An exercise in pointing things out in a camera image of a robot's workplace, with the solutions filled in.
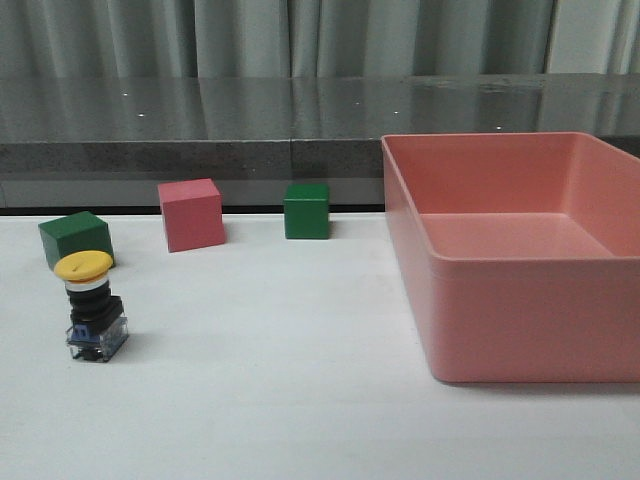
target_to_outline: granite countertop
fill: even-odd
[[[0,206],[155,205],[211,176],[227,205],[328,181],[382,203],[391,133],[584,131],[640,153],[640,75],[0,80]]]

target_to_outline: curtain fold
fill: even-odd
[[[0,0],[0,77],[640,72],[640,0]]]

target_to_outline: yellow mushroom cap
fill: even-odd
[[[68,282],[85,283],[106,275],[111,265],[113,259],[108,253],[84,250],[60,259],[53,273]]]

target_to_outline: table surface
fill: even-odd
[[[602,479],[640,474],[640,385],[444,385],[383,214],[225,216],[168,254],[157,216],[103,217],[131,337],[74,361],[38,223],[0,218],[0,478]]]

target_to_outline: plastic bin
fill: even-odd
[[[436,378],[640,380],[640,160],[582,133],[382,147],[389,230]]]

